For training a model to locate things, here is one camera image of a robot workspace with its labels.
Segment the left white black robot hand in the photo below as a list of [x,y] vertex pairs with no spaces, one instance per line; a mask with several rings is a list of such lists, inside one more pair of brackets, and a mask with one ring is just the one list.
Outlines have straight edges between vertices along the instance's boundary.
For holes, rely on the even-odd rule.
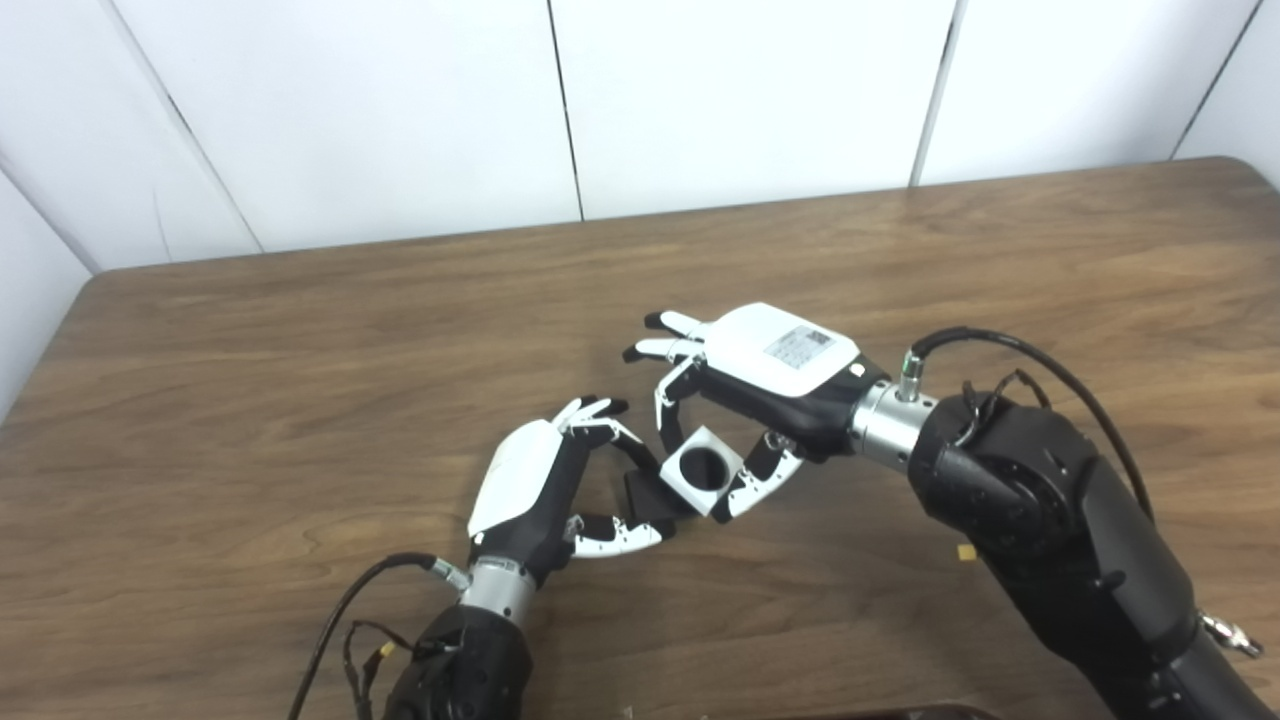
[[573,510],[593,451],[611,445],[639,470],[658,468],[655,455],[620,421],[627,410],[623,398],[586,395],[552,419],[527,421],[503,438],[467,523],[468,561],[511,561],[543,587],[572,559],[635,553],[675,538],[669,519]]

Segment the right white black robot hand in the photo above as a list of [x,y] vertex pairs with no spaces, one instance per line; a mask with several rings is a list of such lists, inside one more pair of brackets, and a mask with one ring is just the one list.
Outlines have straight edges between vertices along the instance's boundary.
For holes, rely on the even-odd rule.
[[[888,379],[850,337],[764,302],[712,322],[671,310],[644,322],[657,337],[628,346],[622,359],[669,364],[653,392],[667,452],[658,475],[692,512],[721,524],[754,509],[804,464],[852,455],[855,410]],[[748,455],[704,427],[685,433],[680,407],[694,396],[762,425]]]

